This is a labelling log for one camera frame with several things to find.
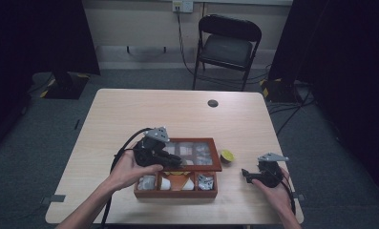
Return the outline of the white wall socket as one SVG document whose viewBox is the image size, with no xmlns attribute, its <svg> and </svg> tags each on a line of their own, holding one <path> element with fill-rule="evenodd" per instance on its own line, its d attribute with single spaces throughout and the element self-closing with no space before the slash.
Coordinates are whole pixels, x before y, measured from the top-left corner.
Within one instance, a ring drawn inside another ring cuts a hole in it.
<svg viewBox="0 0 379 229">
<path fill-rule="evenodd" d="M 173 12 L 192 13 L 193 10 L 194 10 L 193 1 L 189 1 L 189 0 L 173 0 L 172 1 Z"/>
</svg>

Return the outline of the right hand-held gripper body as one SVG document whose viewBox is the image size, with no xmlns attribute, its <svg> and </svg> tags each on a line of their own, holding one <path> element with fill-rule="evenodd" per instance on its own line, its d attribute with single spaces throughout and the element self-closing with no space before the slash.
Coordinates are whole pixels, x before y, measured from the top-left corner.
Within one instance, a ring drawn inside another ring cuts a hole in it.
<svg viewBox="0 0 379 229">
<path fill-rule="evenodd" d="M 260 182 L 267 187 L 278 186 L 284 178 L 284 174 L 278 164 L 279 161 L 288 161 L 287 156 L 267 153 L 258 157 L 258 168 L 262 177 Z"/>
</svg>

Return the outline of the black folding chair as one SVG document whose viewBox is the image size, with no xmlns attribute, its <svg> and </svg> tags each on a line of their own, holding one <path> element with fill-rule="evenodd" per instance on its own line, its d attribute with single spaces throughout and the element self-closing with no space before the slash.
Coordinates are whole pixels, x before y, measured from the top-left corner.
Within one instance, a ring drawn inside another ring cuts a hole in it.
<svg viewBox="0 0 379 229">
<path fill-rule="evenodd" d="M 210 64 L 243 72 L 243 91 L 262 40 L 261 29 L 253 22 L 218 14 L 202 17 L 192 89 L 196 88 L 199 65 Z"/>
</svg>

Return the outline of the black stand base, striped tape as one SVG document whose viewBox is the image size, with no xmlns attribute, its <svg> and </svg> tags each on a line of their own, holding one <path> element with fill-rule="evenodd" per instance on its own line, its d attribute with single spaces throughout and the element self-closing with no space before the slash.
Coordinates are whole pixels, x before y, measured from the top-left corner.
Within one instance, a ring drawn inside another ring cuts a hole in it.
<svg viewBox="0 0 379 229">
<path fill-rule="evenodd" d="M 294 84 L 287 84 L 282 79 L 260 82 L 264 98 L 276 103 L 300 103 L 302 101 Z"/>
<path fill-rule="evenodd" d="M 40 95 L 46 99 L 78 99 L 90 77 L 83 73 L 54 72 L 54 79 Z"/>
</svg>

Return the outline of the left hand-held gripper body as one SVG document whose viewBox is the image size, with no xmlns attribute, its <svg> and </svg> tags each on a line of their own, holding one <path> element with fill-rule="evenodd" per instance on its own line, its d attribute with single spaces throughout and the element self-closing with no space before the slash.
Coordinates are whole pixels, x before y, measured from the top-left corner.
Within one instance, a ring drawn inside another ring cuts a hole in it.
<svg viewBox="0 0 379 229">
<path fill-rule="evenodd" d="M 170 141 L 166 129 L 164 127 L 147 129 L 143 134 L 144 137 L 134 147 L 136 163 L 142 167 L 154 164 L 166 167 L 169 154 L 163 149 Z"/>
</svg>

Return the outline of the person's left hand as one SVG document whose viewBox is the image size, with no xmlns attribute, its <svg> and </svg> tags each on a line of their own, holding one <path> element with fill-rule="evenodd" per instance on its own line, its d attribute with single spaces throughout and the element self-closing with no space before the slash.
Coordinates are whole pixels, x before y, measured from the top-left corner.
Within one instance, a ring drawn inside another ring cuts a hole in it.
<svg viewBox="0 0 379 229">
<path fill-rule="evenodd" d="M 141 177 L 154 175 L 162 169 L 163 167 L 159 164 L 139 166 L 136 163 L 134 152 L 129 150 L 119 159 L 109 178 L 114 189 L 118 191 L 133 185 Z"/>
</svg>

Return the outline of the person's right hand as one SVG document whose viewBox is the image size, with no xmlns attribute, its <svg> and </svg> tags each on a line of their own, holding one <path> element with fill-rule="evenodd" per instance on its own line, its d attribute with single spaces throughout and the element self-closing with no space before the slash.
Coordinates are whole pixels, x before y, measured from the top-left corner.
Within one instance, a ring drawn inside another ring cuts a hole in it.
<svg viewBox="0 0 379 229">
<path fill-rule="evenodd" d="M 278 214 L 293 216 L 291 198 L 287 192 L 289 173 L 285 169 L 282 169 L 282 173 L 284 174 L 283 184 L 279 184 L 275 188 L 269 188 L 256 179 L 253 179 L 252 183 L 263 192 L 267 201 Z"/>
</svg>

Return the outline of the dark curtain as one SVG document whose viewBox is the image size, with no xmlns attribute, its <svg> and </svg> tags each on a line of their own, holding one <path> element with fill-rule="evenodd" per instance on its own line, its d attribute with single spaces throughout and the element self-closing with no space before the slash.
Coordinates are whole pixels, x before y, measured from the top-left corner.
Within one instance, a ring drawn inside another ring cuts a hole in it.
<svg viewBox="0 0 379 229">
<path fill-rule="evenodd" d="M 82 0 L 0 0 L 0 141 L 45 72 L 100 74 Z"/>
<path fill-rule="evenodd" d="M 269 77 L 311 84 L 379 188 L 379 0 L 292 0 Z"/>
</svg>

